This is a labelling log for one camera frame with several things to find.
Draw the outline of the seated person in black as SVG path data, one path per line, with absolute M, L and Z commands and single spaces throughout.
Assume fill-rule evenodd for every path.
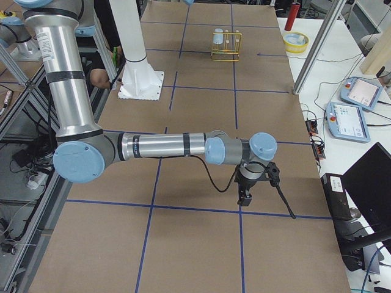
M 120 46 L 120 39 L 109 1 L 94 1 L 94 9 L 110 50 Z M 92 65 L 90 69 L 90 83 L 100 89 L 108 89 L 110 87 L 109 76 L 98 52 L 92 54 Z

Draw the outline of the orange black adapter box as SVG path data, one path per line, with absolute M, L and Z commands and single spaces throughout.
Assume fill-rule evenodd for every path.
M 317 128 L 318 122 L 316 119 L 306 120 L 305 125 L 309 134 L 311 135 L 318 134 L 318 128 Z

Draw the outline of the light blue plastic cup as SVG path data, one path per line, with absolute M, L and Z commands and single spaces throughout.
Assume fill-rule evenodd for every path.
M 224 31 L 221 28 L 215 28 L 213 32 L 213 45 L 222 45 L 224 43 Z

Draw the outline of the lower teach pendant tablet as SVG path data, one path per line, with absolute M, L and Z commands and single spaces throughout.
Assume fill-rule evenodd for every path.
M 329 102 L 326 106 L 326 117 L 333 137 L 361 143 L 371 140 L 364 112 L 360 106 Z

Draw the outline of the red cylinder bottle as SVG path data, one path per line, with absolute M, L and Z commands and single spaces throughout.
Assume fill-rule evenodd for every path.
M 299 13 L 299 10 L 301 8 L 301 4 L 299 2 L 292 2 L 287 18 L 287 22 L 285 23 L 284 30 L 285 31 L 291 31 L 294 21 L 297 18 L 297 15 Z

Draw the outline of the teach pendant tablet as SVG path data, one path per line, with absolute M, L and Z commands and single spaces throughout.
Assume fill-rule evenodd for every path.
M 373 111 L 381 96 L 383 88 L 379 83 L 364 78 L 349 78 L 340 89 L 340 98 L 351 104 Z
M 360 106 L 329 102 L 326 106 L 326 117 L 333 137 L 361 143 L 371 140 L 364 112 Z

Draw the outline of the black computer box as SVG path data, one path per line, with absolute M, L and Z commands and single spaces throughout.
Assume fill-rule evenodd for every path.
M 325 173 L 321 177 L 327 206 L 334 220 L 352 220 L 346 196 L 346 189 L 342 183 L 342 176 L 333 173 Z

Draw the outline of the yellow bowl with blue plate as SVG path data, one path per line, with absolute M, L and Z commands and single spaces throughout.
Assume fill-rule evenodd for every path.
M 300 54 L 305 52 L 309 38 L 301 32 L 287 32 L 282 36 L 285 50 L 289 53 Z

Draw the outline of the green handled tool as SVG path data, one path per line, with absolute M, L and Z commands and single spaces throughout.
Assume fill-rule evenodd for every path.
M 117 47 L 113 48 L 113 51 L 112 51 L 112 62 L 113 62 L 115 67 L 119 66 L 119 54 L 118 54 Z

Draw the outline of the upper teach pendant tablet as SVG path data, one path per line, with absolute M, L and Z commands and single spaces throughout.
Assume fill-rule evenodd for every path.
M 364 78 L 349 78 L 340 89 L 340 98 L 351 104 L 373 111 L 381 96 L 383 88 L 379 83 Z

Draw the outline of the aluminium frame post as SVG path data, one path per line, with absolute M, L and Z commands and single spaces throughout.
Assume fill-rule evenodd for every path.
M 294 83 L 294 95 L 298 95 L 302 90 L 307 78 L 310 75 L 312 67 L 314 66 L 318 55 L 324 43 L 326 42 L 327 37 L 334 26 L 334 23 L 337 21 L 338 16 L 340 15 L 345 3 L 346 1 L 344 0 L 332 1 L 332 5 L 327 12 L 325 19 L 322 22 L 322 25 L 315 37 L 315 40 L 313 41 L 312 47 L 310 48 L 307 58 L 299 72 L 296 82 Z

